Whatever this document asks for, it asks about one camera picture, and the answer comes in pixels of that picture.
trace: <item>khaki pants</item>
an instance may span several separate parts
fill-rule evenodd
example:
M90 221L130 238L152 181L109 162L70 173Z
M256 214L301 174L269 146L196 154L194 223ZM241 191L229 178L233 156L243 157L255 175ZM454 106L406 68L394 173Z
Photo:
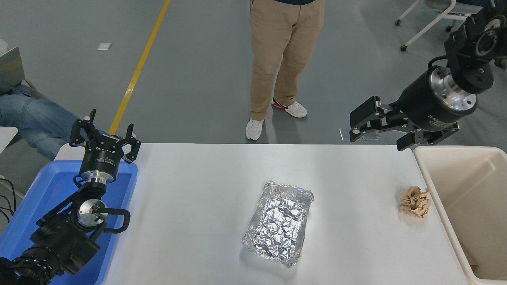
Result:
M302 6L275 0L250 1L251 43L255 55L250 116L260 121L267 115L278 67L274 98L283 105L295 102L299 78L310 61L324 22L325 0Z

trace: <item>person's leg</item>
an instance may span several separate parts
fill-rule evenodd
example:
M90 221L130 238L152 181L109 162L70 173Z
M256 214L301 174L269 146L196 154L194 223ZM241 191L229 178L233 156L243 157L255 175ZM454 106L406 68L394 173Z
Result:
M0 123L18 128L31 147L53 160L60 147L69 143L72 125L78 118L54 102L25 93L0 96Z
M276 78L274 99L292 105L298 94L298 82L311 59L315 42L324 22L325 0L301 6L301 15L292 27L292 36L284 53Z
M253 0L251 6L251 44L255 55L251 79L252 119L261 121L271 102L276 70L297 22L299 6L275 0Z

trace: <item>laptop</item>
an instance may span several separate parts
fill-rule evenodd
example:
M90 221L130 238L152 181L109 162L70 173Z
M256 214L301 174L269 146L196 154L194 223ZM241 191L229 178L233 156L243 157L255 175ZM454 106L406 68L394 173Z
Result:
M4 95L25 79L19 48L0 56L0 95Z

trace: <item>white storage bin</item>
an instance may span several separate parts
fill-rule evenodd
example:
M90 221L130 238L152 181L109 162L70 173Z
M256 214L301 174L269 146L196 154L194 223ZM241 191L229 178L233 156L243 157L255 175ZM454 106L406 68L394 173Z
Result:
M441 146L414 154L468 281L507 285L505 152ZM477 263L475 274L460 242Z

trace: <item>gray floor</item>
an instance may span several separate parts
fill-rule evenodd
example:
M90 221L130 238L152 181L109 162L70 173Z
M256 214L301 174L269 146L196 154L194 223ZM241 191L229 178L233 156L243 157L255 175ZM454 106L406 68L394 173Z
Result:
M424 5L400 27L409 0L327 2L314 56L300 81L298 102L309 111L295 119L270 109L257 142L245 138L249 119L249 1L172 0L134 89L118 133L134 123L146 143L350 144L339 128L372 95L395 101L444 54L439 22L407 52L400 45L435 14ZM19 46L27 77L39 91L79 117L97 109L95 125L108 130L141 56L163 0L15 1L0 3L0 32ZM113 43L96 51L99 43ZM479 108L443 144L496 146L507 151L502 96L507 80L494 67L495 86ZM358 144L395 144L400 133ZM0 156L0 173L26 192L48 161L19 142Z

